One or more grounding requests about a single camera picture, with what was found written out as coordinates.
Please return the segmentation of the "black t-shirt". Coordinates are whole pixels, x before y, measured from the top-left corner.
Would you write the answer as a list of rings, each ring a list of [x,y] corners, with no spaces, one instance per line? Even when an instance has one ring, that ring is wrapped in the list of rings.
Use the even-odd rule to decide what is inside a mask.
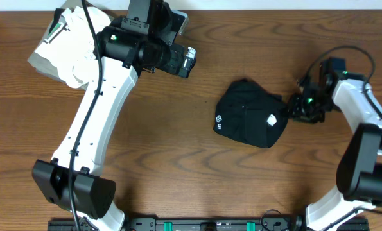
[[[248,79],[234,81],[216,105],[213,131],[237,142],[271,148],[288,124],[288,105]]]

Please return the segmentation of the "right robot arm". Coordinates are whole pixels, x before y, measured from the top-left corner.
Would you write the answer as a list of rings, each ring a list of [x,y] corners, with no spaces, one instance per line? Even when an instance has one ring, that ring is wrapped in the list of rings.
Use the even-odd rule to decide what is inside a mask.
[[[362,212],[382,207],[382,107],[369,79],[349,72],[343,58],[318,58],[319,81],[306,73],[301,92],[289,101],[290,118],[303,123],[323,123],[327,112],[337,110],[352,130],[351,141],[336,171],[336,184],[303,215],[291,230],[369,230]]]

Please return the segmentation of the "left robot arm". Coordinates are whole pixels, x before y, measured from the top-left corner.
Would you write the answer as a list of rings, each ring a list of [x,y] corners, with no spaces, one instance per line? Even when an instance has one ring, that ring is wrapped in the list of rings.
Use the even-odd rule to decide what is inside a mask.
[[[131,1],[127,14],[115,19],[86,3],[56,10],[36,52],[85,94],[51,160],[32,169],[45,199],[73,215],[55,229],[126,229],[125,213],[114,203],[116,183],[102,177],[109,139],[143,71],[189,76],[196,50],[175,42],[188,22],[165,1]]]

